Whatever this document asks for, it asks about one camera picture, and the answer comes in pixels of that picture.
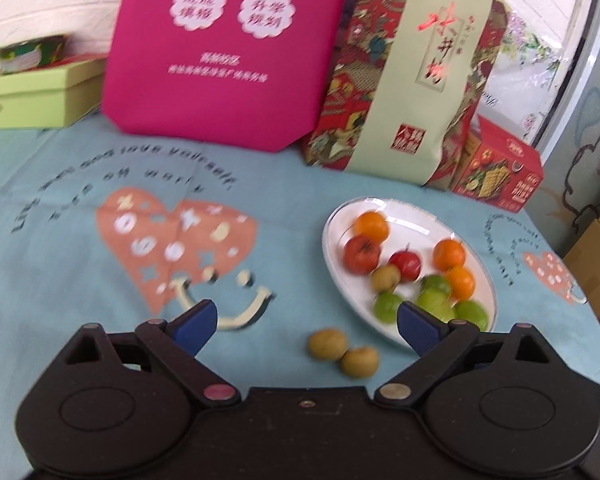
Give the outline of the small green round fruit front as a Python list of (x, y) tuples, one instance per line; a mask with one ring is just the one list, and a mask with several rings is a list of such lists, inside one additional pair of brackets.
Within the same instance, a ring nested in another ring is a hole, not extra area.
[(373, 306), (375, 318), (384, 324), (396, 322), (396, 314), (404, 299), (394, 292), (381, 292), (377, 295)]

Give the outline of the small green round fruit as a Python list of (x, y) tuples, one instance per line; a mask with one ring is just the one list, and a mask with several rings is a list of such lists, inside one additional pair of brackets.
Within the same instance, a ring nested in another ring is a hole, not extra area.
[(396, 322), (396, 314), (404, 299), (394, 292), (381, 292), (377, 295), (373, 306), (375, 318), (384, 324)]
[(452, 287), (449, 281), (441, 274), (425, 275), (420, 281), (420, 290), (423, 292), (426, 289), (434, 289), (443, 292), (445, 296), (452, 296)]

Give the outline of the large orange mandarin front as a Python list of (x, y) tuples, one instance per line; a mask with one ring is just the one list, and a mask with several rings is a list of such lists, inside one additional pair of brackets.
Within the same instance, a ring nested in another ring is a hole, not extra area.
[(451, 295), (456, 300), (469, 300), (474, 296), (476, 280), (471, 270), (464, 266), (453, 266), (444, 274), (451, 287)]

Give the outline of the red round fruit back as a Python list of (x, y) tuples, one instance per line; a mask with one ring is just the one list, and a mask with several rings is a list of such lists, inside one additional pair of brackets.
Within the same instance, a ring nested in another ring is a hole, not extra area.
[(416, 282), (422, 272), (422, 259), (417, 252), (405, 247), (389, 258), (389, 263), (397, 266), (402, 274), (403, 283)]

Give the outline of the brown longan front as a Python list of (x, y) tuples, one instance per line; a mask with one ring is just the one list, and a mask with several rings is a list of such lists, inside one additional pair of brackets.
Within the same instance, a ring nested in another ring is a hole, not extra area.
[(401, 283), (402, 274), (400, 269), (394, 264), (385, 264), (378, 266), (370, 274), (370, 286), (376, 294), (383, 292), (394, 292), (396, 286)]

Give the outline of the orange mandarin with stem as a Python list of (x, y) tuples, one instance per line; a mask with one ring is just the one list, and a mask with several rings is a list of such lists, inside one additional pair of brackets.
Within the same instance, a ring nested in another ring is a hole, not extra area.
[(434, 263), (434, 267), (440, 272), (449, 271), (456, 266), (464, 266), (465, 261), (465, 247), (458, 240), (446, 238), (445, 240), (440, 240), (434, 246), (432, 262)]

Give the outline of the red wrinkled fruit front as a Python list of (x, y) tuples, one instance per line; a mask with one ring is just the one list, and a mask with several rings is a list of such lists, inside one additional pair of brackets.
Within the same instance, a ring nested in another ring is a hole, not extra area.
[(342, 263), (355, 275), (368, 275), (378, 267), (380, 245), (368, 236), (357, 235), (347, 241), (343, 247)]

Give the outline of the small orange mandarin back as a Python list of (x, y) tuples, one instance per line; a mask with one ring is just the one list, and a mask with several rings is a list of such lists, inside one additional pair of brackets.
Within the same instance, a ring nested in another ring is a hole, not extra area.
[(383, 243), (390, 234), (386, 217), (379, 211), (368, 210), (363, 212), (353, 223), (355, 235), (368, 237), (376, 244)]

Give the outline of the white ceramic plate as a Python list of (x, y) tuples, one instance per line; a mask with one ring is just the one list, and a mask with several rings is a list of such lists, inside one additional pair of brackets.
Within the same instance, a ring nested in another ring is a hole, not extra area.
[(433, 214), (400, 200), (360, 198), (336, 208), (322, 235), (329, 274), (352, 310), (404, 347), (396, 310), (414, 302), (441, 321), (454, 316), (492, 330), (498, 313), (476, 252)]

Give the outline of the teal printed tablecloth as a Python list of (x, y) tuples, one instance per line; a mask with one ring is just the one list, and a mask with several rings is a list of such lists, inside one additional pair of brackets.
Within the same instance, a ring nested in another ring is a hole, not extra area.
[(68, 129), (0, 131), (0, 479), (29, 464), (17, 408), (83, 324), (127, 332), (174, 318), (174, 278), (236, 316), (268, 305), (253, 326), (217, 333), (200, 360), (237, 388), (339, 387), (335, 364), (306, 353), (310, 333), (336, 327), (379, 351), (368, 388), (414, 353), (379, 335), (342, 298), (322, 253), (340, 204), (394, 198), (430, 211), (474, 248), (498, 296), (499, 330), (535, 325), (575, 370), (600, 383), (600, 324), (548, 288), (526, 255), (547, 238), (525, 214), (451, 193), (306, 166), (296, 150), (266, 154), (124, 136), (102, 115)]

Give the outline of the red cracker box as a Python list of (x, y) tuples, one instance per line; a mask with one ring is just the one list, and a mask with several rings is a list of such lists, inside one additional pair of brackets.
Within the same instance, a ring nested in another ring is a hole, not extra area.
[(486, 118), (478, 117), (465, 142), (449, 189), (460, 196), (519, 212), (540, 186), (540, 155)]

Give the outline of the light green cardboard box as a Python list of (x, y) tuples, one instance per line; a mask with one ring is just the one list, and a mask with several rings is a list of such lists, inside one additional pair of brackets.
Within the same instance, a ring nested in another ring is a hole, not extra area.
[(74, 56), (47, 67), (0, 74), (0, 129), (64, 128), (102, 102), (106, 58)]

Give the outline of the pink fabric bag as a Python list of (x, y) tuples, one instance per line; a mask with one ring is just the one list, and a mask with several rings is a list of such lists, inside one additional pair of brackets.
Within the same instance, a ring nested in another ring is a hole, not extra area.
[(137, 136), (277, 152), (322, 109), (344, 0), (122, 0), (104, 114)]

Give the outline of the green red liquor gift bag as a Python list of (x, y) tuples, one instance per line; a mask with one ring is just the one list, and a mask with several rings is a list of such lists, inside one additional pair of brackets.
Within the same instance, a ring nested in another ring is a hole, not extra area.
[(508, 18), (504, 0), (355, 0), (306, 163), (447, 188)]

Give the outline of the green patterned bowl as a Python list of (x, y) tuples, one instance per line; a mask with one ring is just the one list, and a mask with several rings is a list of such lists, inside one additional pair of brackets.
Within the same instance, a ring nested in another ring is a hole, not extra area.
[(0, 72), (4, 75), (50, 66), (65, 57), (71, 34), (55, 34), (13, 42), (0, 47)]

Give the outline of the white floral plastic bag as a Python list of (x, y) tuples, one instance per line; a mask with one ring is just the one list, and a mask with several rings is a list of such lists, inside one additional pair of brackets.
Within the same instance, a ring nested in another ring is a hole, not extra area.
[(505, 0), (510, 17), (478, 114), (531, 144), (565, 79), (591, 0)]

